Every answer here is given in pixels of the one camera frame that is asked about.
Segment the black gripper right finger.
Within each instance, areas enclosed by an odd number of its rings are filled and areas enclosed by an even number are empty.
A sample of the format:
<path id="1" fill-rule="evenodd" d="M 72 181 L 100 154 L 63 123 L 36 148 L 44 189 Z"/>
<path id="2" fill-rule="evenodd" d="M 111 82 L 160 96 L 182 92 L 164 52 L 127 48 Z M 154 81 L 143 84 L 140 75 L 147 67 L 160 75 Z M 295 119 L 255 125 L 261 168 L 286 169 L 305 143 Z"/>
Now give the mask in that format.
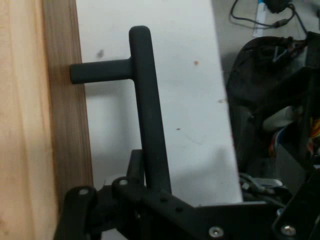
<path id="1" fill-rule="evenodd" d="M 124 221 L 118 227 L 132 240 L 272 240 L 277 208 L 265 202 L 193 207 L 165 190 L 131 178 L 112 183 Z"/>

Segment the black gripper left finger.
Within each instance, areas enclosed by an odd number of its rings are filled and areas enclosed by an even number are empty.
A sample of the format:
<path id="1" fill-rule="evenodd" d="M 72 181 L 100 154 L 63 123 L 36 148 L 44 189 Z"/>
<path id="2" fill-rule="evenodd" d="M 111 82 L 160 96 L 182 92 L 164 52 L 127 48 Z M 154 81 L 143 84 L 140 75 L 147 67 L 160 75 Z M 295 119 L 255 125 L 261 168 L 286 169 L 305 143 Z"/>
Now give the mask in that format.
<path id="1" fill-rule="evenodd" d="M 104 185 L 100 190 L 91 186 L 74 187 L 64 198 L 57 239 L 100 240 L 102 232 L 124 222 L 111 185 Z"/>

